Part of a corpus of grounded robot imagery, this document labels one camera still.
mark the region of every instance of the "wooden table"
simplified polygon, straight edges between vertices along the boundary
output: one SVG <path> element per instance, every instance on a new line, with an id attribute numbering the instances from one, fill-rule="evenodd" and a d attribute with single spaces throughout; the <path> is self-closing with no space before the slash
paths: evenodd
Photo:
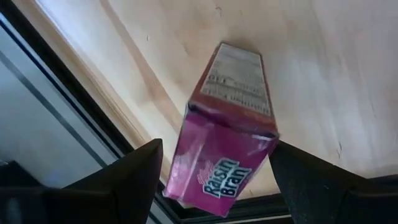
<path id="1" fill-rule="evenodd" d="M 398 173 L 396 0 L 14 0 L 133 146 L 164 140 L 220 41 L 258 50 L 282 140 Z M 241 198 L 278 192 L 269 163 Z"/>

